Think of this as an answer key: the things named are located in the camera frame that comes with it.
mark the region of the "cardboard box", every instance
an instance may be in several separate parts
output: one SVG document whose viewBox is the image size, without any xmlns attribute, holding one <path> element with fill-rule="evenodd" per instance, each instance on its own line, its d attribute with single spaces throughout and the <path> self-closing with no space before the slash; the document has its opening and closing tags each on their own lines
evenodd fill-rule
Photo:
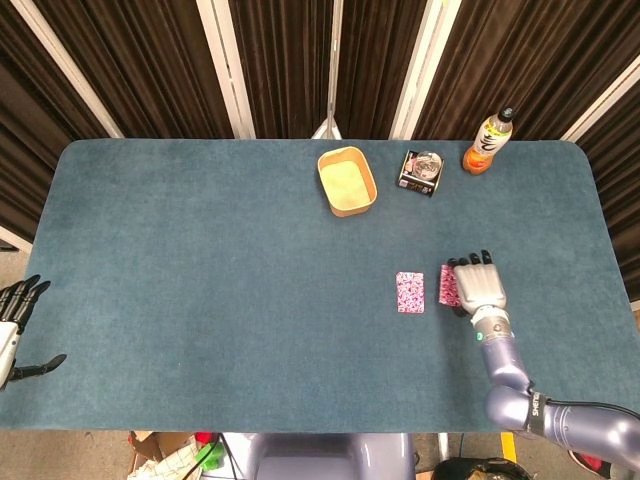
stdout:
<svg viewBox="0 0 640 480">
<path fill-rule="evenodd" d="M 129 467 L 129 474 L 131 475 L 133 472 L 138 470 L 142 465 L 147 462 L 147 459 L 140 455 L 139 453 L 133 452 L 133 458 L 131 459 L 131 466 Z"/>
<path fill-rule="evenodd" d="M 131 431 L 129 443 L 136 454 L 160 462 L 189 443 L 193 432 Z"/>
</svg>

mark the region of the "green object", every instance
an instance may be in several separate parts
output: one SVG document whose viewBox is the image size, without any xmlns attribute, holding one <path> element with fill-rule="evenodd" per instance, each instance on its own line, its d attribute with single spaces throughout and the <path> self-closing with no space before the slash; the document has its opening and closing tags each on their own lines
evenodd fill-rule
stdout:
<svg viewBox="0 0 640 480">
<path fill-rule="evenodd" d="M 203 471 L 215 470 L 220 467 L 220 459 L 224 457 L 224 447 L 222 444 L 217 444 L 215 447 L 210 443 L 200 449 L 196 455 L 196 461 L 200 462 L 201 459 L 205 460 L 200 464 L 200 468 Z"/>
</svg>

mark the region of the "dark curtain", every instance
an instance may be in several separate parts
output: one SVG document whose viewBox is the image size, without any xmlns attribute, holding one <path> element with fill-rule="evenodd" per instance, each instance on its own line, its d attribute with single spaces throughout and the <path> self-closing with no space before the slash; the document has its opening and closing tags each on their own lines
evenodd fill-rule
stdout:
<svg viewBox="0 0 640 480">
<path fill-rule="evenodd" d="M 258 138 L 309 138 L 327 116 L 332 0 L 230 0 Z"/>
<path fill-rule="evenodd" d="M 640 52 L 637 0 L 464 0 L 415 138 L 473 139 L 515 107 L 516 139 L 557 139 Z"/>
<path fill-rule="evenodd" d="M 0 225 L 32 241 L 62 150 L 105 136 L 7 2 L 0 9 Z"/>
<path fill-rule="evenodd" d="M 577 143 L 591 162 L 629 299 L 640 300 L 640 83 Z"/>
<path fill-rule="evenodd" d="M 336 123 L 344 138 L 389 138 L 426 0 L 345 0 Z"/>
<path fill-rule="evenodd" d="M 36 0 L 127 137 L 233 137 L 195 1 Z"/>
</svg>

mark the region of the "orange bottle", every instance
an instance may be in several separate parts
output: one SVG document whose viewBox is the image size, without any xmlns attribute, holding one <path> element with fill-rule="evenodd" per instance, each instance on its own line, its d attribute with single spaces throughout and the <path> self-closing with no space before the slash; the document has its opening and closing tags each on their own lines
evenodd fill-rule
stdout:
<svg viewBox="0 0 640 480">
<path fill-rule="evenodd" d="M 495 154 L 511 138 L 513 113 L 512 108 L 503 108 L 482 123 L 475 142 L 464 154 L 462 168 L 472 175 L 480 175 L 488 170 Z"/>
</svg>

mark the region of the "small can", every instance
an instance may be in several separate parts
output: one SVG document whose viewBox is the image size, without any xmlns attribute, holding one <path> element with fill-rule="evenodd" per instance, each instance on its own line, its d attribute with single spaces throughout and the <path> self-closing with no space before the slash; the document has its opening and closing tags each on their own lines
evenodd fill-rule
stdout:
<svg viewBox="0 0 640 480">
<path fill-rule="evenodd" d="M 444 161 L 433 152 L 409 150 L 402 162 L 398 186 L 431 197 L 438 189 Z"/>
</svg>

